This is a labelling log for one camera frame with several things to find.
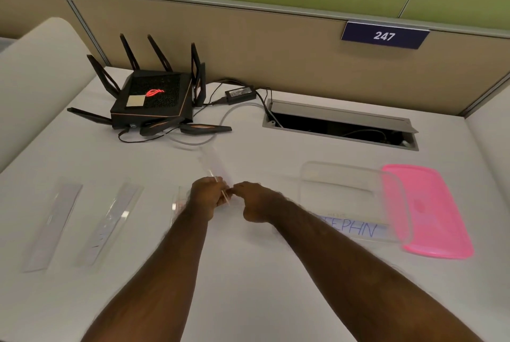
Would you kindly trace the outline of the person's right hand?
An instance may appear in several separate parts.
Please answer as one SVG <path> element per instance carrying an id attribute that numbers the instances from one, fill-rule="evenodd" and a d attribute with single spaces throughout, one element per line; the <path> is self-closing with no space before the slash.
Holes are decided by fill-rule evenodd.
<path id="1" fill-rule="evenodd" d="M 245 206 L 243 217 L 252 223 L 274 223 L 276 218 L 291 205 L 285 196 L 256 183 L 256 205 Z"/>

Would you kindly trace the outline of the person's left hand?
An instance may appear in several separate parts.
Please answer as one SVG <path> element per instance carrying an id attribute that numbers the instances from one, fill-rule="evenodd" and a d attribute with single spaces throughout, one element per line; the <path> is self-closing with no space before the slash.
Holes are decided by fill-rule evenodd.
<path id="1" fill-rule="evenodd" d="M 188 202 L 185 207 L 186 213 L 203 221 L 210 221 L 216 209 L 209 204 L 209 186 L 211 185 L 209 178 L 214 177 L 203 177 L 192 184 Z M 232 190 L 230 187 L 229 193 L 232 198 Z"/>

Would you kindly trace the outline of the person's right forearm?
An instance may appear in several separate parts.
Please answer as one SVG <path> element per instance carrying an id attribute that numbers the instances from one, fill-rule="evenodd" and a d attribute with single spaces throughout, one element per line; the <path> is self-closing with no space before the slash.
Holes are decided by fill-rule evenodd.
<path id="1" fill-rule="evenodd" d="M 323 220 L 276 193 L 269 222 L 357 342 L 482 342 L 432 296 Z"/>

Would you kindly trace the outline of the person's left forearm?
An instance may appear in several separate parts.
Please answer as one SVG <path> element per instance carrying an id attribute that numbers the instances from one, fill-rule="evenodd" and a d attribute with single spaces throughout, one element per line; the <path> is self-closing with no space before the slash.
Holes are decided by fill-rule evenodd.
<path id="1" fill-rule="evenodd" d="M 181 342 L 213 211 L 188 203 L 155 252 L 101 311 L 81 342 Z"/>

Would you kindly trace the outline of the black power adapter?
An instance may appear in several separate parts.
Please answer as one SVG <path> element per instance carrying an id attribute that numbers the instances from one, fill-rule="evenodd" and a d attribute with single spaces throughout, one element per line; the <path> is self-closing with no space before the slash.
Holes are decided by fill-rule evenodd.
<path id="1" fill-rule="evenodd" d="M 256 100 L 258 93 L 254 87 L 245 86 L 225 91 L 225 96 L 227 105 L 235 105 Z"/>

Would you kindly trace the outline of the clear plastic container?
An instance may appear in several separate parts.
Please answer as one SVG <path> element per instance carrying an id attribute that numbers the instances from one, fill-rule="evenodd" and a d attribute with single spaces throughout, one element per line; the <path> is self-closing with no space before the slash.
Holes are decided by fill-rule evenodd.
<path id="1" fill-rule="evenodd" d="M 299 204 L 320 216 L 344 217 L 366 222 L 387 224 L 396 237 L 386 211 L 382 170 L 352 165 L 310 161 L 301 167 Z M 359 240 L 358 242 L 375 242 Z"/>

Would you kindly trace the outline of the black router with antennas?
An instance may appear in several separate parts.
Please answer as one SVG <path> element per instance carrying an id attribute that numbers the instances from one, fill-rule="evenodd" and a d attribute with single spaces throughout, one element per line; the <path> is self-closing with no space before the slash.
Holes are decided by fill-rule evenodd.
<path id="1" fill-rule="evenodd" d="M 194 124 L 193 110 L 205 106 L 207 95 L 206 65 L 201 62 L 195 43 L 191 44 L 191 68 L 175 72 L 151 35 L 147 36 L 163 66 L 163 71 L 141 69 L 124 34 L 120 34 L 133 72 L 121 88 L 92 55 L 87 55 L 106 91 L 115 98 L 110 117 L 100 116 L 75 107 L 67 112 L 97 124 L 127 132 L 139 129 L 143 137 L 178 128 L 184 134 L 205 135 L 231 132 L 229 126 Z"/>

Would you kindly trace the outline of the white handwritten paper label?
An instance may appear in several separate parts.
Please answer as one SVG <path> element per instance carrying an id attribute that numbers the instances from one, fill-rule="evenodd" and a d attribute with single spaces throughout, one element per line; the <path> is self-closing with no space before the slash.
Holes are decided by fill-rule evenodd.
<path id="1" fill-rule="evenodd" d="M 359 240 L 375 242 L 391 242 L 394 240 L 389 225 L 366 222 L 344 217 L 330 217 L 315 215 L 338 232 Z"/>

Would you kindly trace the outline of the beige desk partition panel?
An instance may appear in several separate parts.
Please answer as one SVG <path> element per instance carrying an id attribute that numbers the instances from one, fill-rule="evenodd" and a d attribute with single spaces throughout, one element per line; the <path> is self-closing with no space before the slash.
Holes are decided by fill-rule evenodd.
<path id="1" fill-rule="evenodd" d="M 167 0 L 0 0 L 0 36 L 50 17 L 116 68 L 131 68 L 124 34 L 141 68 L 162 70 L 151 35 L 176 71 L 195 43 L 207 81 L 450 115 L 510 89 L 510 39 L 434 30 L 410 50 L 342 41 L 341 20 Z"/>

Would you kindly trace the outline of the pink plastic lid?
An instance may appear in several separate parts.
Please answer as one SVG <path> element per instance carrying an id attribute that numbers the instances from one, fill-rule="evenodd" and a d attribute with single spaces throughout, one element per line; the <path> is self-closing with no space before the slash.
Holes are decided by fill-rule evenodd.
<path id="1" fill-rule="evenodd" d="M 442 259 L 468 259 L 474 248 L 441 174 L 418 165 L 382 167 L 386 211 L 405 252 Z"/>

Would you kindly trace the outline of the blue number sign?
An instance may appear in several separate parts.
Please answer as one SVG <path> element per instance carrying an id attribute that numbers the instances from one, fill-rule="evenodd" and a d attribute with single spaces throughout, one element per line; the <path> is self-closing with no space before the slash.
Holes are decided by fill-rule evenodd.
<path id="1" fill-rule="evenodd" d="M 417 50 L 429 34 L 428 29 L 348 21 L 340 40 Z"/>

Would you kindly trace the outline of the white curved side divider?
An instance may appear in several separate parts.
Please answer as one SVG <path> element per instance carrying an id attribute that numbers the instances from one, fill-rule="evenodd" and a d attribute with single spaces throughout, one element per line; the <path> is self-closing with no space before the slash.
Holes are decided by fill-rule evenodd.
<path id="1" fill-rule="evenodd" d="M 96 76 L 87 55 L 56 17 L 0 52 L 0 173 Z"/>

